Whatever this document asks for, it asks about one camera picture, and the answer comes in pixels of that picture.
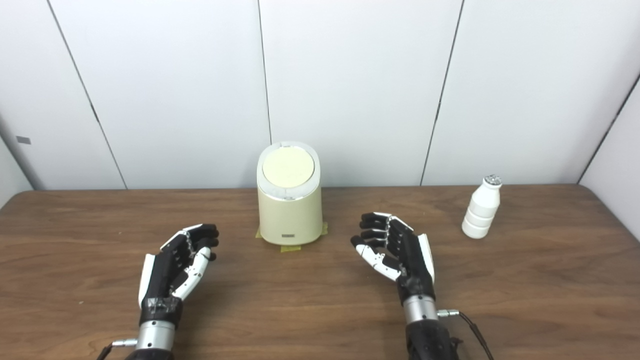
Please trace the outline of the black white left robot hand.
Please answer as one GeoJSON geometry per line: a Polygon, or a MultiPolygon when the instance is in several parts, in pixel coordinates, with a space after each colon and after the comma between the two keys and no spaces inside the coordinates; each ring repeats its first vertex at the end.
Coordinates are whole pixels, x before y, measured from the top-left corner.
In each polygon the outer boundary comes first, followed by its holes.
{"type": "Polygon", "coordinates": [[[217,256],[215,224],[196,224],[177,231],[156,254],[146,254],[138,291],[139,323],[163,321],[175,327],[181,321],[185,299],[201,282],[217,256]]]}

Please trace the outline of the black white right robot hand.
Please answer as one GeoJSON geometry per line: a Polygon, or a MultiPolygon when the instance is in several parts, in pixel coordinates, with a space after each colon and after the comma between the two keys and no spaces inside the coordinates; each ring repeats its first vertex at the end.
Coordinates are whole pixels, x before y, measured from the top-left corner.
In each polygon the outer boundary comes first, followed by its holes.
{"type": "Polygon", "coordinates": [[[434,260],[425,234],[382,212],[362,214],[359,227],[360,235],[350,243],[375,271],[397,284],[402,303],[413,296],[436,300],[434,260]]]}

